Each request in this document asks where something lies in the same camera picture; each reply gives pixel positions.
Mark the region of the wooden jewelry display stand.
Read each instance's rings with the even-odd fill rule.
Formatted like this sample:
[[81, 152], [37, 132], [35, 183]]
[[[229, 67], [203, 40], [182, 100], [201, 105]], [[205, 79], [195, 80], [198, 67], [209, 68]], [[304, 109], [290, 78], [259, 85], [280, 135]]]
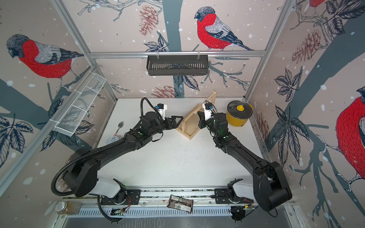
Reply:
[[198, 127], [199, 116], [198, 111], [203, 112], [203, 103], [198, 103], [182, 120], [177, 131], [185, 136], [187, 139], [192, 140], [195, 135], [200, 131]]

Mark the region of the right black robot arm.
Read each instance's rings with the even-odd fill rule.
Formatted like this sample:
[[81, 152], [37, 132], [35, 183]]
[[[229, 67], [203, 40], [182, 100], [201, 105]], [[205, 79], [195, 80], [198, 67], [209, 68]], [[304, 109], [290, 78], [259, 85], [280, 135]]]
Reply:
[[288, 181], [282, 166], [258, 157], [229, 132], [226, 114], [216, 113], [205, 118], [197, 112], [200, 129], [208, 128], [215, 146], [235, 158], [252, 175], [253, 195], [258, 205], [266, 212], [292, 199]]

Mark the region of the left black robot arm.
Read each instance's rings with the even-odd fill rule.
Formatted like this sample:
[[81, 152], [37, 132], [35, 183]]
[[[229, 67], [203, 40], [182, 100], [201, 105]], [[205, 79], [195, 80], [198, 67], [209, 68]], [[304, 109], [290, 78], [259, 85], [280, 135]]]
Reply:
[[163, 104], [152, 105], [152, 112], [142, 112], [138, 123], [118, 141], [93, 150], [77, 150], [72, 160], [56, 173], [51, 191], [57, 196], [76, 197], [95, 195], [113, 198], [122, 194], [124, 185], [120, 181], [105, 179], [98, 175], [98, 171], [118, 157], [153, 142], [154, 135], [178, 128], [183, 117], [162, 117], [164, 107]]

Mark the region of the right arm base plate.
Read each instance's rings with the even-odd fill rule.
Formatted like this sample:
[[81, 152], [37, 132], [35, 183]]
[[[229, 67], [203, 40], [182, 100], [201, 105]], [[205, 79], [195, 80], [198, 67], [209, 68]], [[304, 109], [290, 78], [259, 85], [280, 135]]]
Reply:
[[249, 204], [254, 203], [253, 199], [239, 197], [233, 189], [215, 189], [214, 194], [210, 196], [215, 200], [216, 204]]

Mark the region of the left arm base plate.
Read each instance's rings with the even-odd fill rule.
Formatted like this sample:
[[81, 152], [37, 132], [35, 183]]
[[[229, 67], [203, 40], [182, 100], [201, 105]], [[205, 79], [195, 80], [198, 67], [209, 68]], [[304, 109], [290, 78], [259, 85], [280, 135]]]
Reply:
[[103, 196], [101, 198], [101, 205], [138, 205], [141, 196], [141, 190], [121, 190], [115, 197], [108, 198]]

